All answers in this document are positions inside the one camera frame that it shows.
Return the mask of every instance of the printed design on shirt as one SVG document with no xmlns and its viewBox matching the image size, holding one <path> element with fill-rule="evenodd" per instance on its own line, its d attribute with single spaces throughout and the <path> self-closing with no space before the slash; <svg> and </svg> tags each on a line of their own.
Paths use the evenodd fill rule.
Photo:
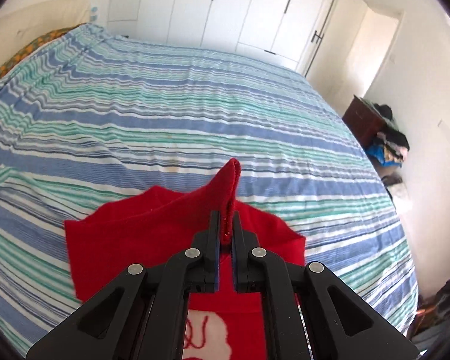
<svg viewBox="0 0 450 360">
<path fill-rule="evenodd" d="M 227 325 L 216 313 L 189 310 L 182 359 L 230 360 Z"/>
</svg>

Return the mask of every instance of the headboard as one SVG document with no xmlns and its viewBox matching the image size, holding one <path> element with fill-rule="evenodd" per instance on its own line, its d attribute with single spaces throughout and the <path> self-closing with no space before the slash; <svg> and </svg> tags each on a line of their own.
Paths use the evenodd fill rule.
<svg viewBox="0 0 450 360">
<path fill-rule="evenodd" d="M 90 21 L 89 0 L 49 0 L 0 17 L 0 65 L 40 35 Z"/>
</svg>

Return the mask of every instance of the round metal rivet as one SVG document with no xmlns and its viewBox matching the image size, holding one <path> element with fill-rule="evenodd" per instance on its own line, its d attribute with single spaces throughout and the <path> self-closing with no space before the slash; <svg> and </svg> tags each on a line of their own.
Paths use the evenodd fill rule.
<svg viewBox="0 0 450 360">
<path fill-rule="evenodd" d="M 252 254 L 255 257 L 265 257 L 267 255 L 267 251 L 262 247 L 256 247 L 252 250 Z"/>
<path fill-rule="evenodd" d="M 308 268 L 310 268 L 310 270 L 312 272 L 315 272 L 316 274 L 319 274 L 321 272 L 323 272 L 323 264 L 319 263 L 319 262 L 311 262 L 310 265 L 308 266 Z"/>
<path fill-rule="evenodd" d="M 132 264 L 128 267 L 127 272 L 130 275 L 138 275 L 143 271 L 143 267 L 140 264 Z"/>
<path fill-rule="evenodd" d="M 195 257 L 200 256 L 200 250 L 196 249 L 195 247 L 191 247 L 190 249 L 187 249 L 185 251 L 185 255 L 187 257 L 190 257 L 191 259 L 194 259 Z"/>
</svg>

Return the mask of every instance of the mattress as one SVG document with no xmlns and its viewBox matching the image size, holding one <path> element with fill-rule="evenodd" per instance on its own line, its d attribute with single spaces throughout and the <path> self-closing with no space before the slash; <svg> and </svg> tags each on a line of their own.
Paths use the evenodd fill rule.
<svg viewBox="0 0 450 360">
<path fill-rule="evenodd" d="M 405 332 L 418 291 L 400 221 L 300 74 L 85 24 L 0 80 L 0 329 L 13 346 L 25 354 L 80 305 L 65 219 L 153 185 L 192 191 L 231 157 L 238 199 L 305 235 L 307 261 Z"/>
</svg>

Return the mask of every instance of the bedsheet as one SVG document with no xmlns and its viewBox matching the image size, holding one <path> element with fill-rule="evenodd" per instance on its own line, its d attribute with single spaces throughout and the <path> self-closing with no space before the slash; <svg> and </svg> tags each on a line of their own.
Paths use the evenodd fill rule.
<svg viewBox="0 0 450 360">
<path fill-rule="evenodd" d="M 191 191 L 231 157 L 239 200 L 305 235 L 307 261 L 405 332 L 418 291 L 400 221 L 355 138 L 300 74 L 85 24 L 0 80 L 6 337 L 25 354 L 80 305 L 65 219 L 153 185 Z"/>
</svg>

